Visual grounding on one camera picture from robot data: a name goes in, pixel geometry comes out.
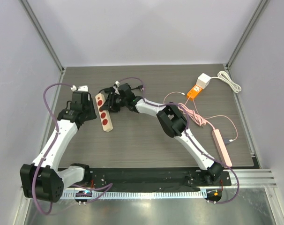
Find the beige red power strip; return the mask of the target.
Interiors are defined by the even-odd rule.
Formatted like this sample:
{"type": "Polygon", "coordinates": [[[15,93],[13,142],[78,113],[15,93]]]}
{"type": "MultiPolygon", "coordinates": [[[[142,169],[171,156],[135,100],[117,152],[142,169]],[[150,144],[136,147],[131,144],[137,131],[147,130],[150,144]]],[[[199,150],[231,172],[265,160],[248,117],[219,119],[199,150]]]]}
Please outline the beige red power strip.
{"type": "Polygon", "coordinates": [[[105,132],[112,131],[113,125],[112,125],[111,117],[109,115],[109,111],[100,109],[105,103],[104,95],[102,93],[98,93],[95,96],[95,100],[96,100],[96,104],[97,104],[97,108],[98,108],[98,112],[99,112],[99,117],[100,117],[100,121],[101,121],[101,125],[102,125],[103,130],[105,132]]]}

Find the orange power adapter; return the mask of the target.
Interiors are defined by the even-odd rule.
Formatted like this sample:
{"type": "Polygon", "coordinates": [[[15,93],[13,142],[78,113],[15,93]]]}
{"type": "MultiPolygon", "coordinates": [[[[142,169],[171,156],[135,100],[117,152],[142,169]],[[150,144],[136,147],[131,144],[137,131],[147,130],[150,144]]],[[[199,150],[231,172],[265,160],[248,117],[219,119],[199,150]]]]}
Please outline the orange power adapter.
{"type": "Polygon", "coordinates": [[[186,95],[187,99],[193,101],[202,91],[202,88],[195,85],[186,95]]]}

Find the white cube socket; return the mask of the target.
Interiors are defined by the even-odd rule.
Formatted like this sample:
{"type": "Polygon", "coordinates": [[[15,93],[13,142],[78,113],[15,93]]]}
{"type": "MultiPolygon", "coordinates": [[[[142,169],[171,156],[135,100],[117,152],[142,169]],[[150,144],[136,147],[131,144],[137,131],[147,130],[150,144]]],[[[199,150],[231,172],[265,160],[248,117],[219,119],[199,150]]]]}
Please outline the white cube socket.
{"type": "Polygon", "coordinates": [[[200,87],[201,89],[205,89],[209,82],[211,80],[211,77],[208,76],[207,74],[205,73],[202,73],[198,78],[197,78],[197,81],[196,81],[196,85],[198,87],[200,87]]]}

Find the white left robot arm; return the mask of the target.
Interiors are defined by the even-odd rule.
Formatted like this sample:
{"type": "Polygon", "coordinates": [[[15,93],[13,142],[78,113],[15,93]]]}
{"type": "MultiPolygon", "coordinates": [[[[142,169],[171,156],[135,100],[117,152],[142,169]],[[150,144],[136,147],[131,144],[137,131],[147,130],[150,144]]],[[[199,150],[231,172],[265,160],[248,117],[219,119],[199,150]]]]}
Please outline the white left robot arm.
{"type": "Polygon", "coordinates": [[[71,139],[81,125],[96,119],[88,86],[71,86],[72,99],[57,117],[52,119],[55,128],[40,154],[31,164],[20,169],[23,193],[25,197],[56,203],[64,189],[78,184],[87,187],[91,183],[90,167],[74,163],[59,171],[60,160],[71,139]]]}

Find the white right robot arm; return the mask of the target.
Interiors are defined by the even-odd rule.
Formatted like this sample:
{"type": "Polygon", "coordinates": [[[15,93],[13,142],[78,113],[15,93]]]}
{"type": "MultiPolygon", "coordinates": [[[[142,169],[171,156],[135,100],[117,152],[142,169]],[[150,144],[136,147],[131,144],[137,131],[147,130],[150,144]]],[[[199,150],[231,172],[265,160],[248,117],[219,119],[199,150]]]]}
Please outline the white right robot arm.
{"type": "Polygon", "coordinates": [[[102,110],[117,113],[122,107],[135,113],[147,114],[158,119],[164,133],[179,141],[197,162],[202,171],[202,179],[208,185],[215,185],[221,180],[223,165],[212,157],[197,141],[189,129],[189,121],[183,113],[186,110],[175,103],[160,104],[151,102],[144,96],[133,93],[129,84],[114,84],[104,88],[99,93],[107,94],[102,110]]]}

